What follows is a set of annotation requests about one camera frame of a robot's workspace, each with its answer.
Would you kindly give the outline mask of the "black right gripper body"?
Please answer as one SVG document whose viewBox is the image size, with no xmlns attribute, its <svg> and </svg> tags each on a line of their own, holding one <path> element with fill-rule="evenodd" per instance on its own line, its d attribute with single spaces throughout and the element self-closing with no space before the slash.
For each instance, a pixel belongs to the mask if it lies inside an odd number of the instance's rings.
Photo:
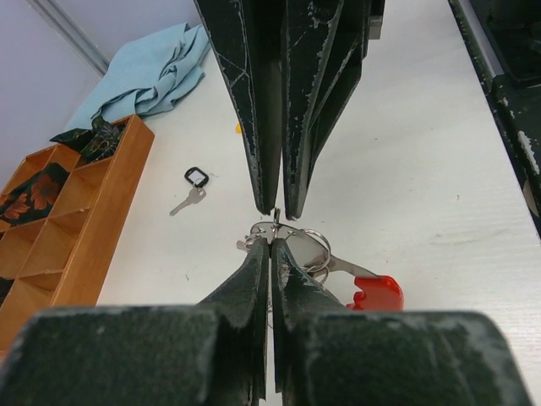
<svg viewBox="0 0 541 406">
<path fill-rule="evenodd" d="M 385 0 L 370 1 L 369 15 L 369 39 L 379 40 L 383 25 L 383 16 L 385 10 Z"/>
</svg>

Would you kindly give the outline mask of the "metal key organizer red handle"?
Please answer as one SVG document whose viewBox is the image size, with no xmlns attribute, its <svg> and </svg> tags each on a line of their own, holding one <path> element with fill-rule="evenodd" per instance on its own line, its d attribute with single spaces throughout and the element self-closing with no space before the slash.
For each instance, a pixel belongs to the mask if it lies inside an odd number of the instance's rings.
<svg viewBox="0 0 541 406">
<path fill-rule="evenodd" d="M 357 291 L 347 308 L 374 311 L 403 309 L 402 288 L 393 277 L 375 274 L 362 266 L 338 258 L 331 253 L 331 244 L 322 233 L 282 224 L 278 238 L 287 242 L 298 265 L 319 283 L 325 283 L 333 272 L 346 272 L 353 276 Z"/>
</svg>

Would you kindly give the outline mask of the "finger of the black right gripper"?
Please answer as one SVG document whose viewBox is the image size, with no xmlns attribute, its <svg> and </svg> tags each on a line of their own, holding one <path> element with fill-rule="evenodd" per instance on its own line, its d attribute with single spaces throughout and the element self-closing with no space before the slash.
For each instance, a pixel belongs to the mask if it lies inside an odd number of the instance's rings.
<svg viewBox="0 0 541 406">
<path fill-rule="evenodd" d="M 282 25 L 286 216 L 302 216 L 314 166 L 360 81 L 370 1 L 288 1 Z"/>
<path fill-rule="evenodd" d="M 281 155 L 281 1 L 199 0 L 241 127 L 258 211 L 275 207 Z"/>
</svg>

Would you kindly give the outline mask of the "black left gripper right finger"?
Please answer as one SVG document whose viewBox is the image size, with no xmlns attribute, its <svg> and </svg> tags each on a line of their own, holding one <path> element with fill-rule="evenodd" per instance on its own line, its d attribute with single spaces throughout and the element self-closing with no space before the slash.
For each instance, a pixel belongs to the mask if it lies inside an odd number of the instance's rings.
<svg viewBox="0 0 541 406">
<path fill-rule="evenodd" d="M 529 405 L 510 346 L 472 311 L 354 311 L 271 246 L 275 388 L 285 405 Z"/>
</svg>

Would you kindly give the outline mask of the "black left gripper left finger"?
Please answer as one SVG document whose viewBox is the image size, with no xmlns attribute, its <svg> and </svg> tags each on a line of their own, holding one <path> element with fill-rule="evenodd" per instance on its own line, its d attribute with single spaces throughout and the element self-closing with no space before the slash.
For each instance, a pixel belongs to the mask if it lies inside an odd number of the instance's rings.
<svg viewBox="0 0 541 406">
<path fill-rule="evenodd" d="M 195 305 L 55 307 L 1 369 L 4 405 L 256 405 L 265 398 L 270 248 Z"/>
</svg>

